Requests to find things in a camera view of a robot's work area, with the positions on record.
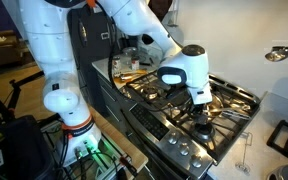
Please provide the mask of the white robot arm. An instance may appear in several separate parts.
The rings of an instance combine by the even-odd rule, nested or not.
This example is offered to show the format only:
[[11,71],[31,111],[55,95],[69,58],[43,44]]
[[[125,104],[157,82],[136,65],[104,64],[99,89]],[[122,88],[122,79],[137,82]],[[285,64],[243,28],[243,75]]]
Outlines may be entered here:
[[95,60],[108,48],[88,38],[87,29],[69,15],[100,8],[131,36],[147,34],[162,49],[159,78],[184,84],[195,105],[212,101],[208,57],[198,45],[180,47],[143,0],[18,0],[30,51],[45,74],[43,103],[63,119],[60,165],[66,167],[98,149],[101,131],[79,89],[78,60]]

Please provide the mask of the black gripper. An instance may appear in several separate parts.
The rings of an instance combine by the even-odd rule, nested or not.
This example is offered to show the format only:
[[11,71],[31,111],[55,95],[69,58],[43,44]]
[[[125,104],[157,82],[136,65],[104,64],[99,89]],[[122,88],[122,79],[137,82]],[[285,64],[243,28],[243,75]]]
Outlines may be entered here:
[[207,105],[193,105],[189,110],[189,117],[197,124],[206,125],[209,122]]

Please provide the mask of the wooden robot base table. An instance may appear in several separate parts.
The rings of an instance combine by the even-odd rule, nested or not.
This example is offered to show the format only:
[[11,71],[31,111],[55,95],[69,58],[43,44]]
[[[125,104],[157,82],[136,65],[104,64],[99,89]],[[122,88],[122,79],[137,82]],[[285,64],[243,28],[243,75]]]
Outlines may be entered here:
[[131,157],[131,164],[137,172],[140,172],[147,164],[148,158],[92,106],[89,106],[89,111],[101,132],[104,135],[108,135],[111,140]]

